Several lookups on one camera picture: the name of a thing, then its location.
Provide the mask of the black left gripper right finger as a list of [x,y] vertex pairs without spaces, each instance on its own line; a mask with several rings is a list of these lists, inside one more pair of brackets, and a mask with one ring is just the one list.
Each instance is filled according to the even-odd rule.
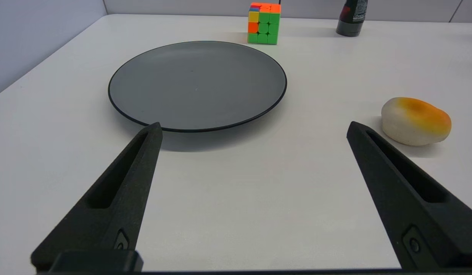
[[347,140],[403,270],[472,270],[472,209],[375,130]]

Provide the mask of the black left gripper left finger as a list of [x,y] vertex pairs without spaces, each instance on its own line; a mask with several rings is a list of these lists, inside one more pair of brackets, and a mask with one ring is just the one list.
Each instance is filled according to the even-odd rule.
[[139,272],[136,245],[163,140],[144,127],[31,254],[37,272]]

